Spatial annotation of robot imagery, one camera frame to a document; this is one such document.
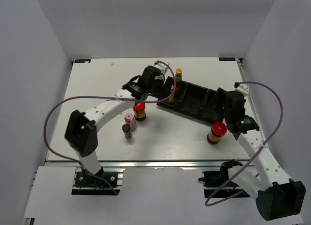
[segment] small brown bottle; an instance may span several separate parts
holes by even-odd
[[[131,139],[133,137],[131,126],[129,124],[124,124],[122,126],[122,131],[124,132],[126,139]]]

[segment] pink bottle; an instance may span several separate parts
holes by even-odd
[[[132,113],[126,113],[124,115],[124,120],[126,124],[129,124],[131,126],[131,131],[135,131],[137,128],[136,121],[134,119],[134,115]]]

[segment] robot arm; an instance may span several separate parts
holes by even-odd
[[[112,118],[133,107],[134,100],[146,100],[149,95],[163,98],[169,95],[164,89],[167,67],[162,63],[145,68],[141,76],[132,78],[122,86],[114,96],[116,100],[107,100],[85,112],[75,110],[65,132],[65,139],[77,153],[84,167],[94,175],[102,176],[103,170],[95,150],[98,146],[97,133]]]
[[[301,181],[291,179],[276,161],[269,146],[263,145],[259,126],[252,117],[245,115],[244,97],[247,94],[246,85],[236,85],[235,91],[225,93],[224,118],[229,132],[250,158],[263,147],[253,160],[260,179],[244,170],[232,181],[256,201],[259,213],[267,221],[299,214],[306,189]],[[228,178],[241,167],[228,168]]]

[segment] sauce bottle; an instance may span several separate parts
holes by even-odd
[[[176,89],[174,94],[178,94],[180,92],[181,86],[182,86],[182,77],[181,74],[183,73],[182,69],[177,69],[175,74],[175,80],[176,80]]]

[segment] jar with red lid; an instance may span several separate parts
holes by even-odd
[[[146,105],[144,102],[138,103],[133,107],[134,117],[137,121],[144,121],[146,119],[145,108]]]
[[[207,135],[207,141],[210,144],[217,144],[227,132],[227,126],[222,122],[215,122],[211,132]]]

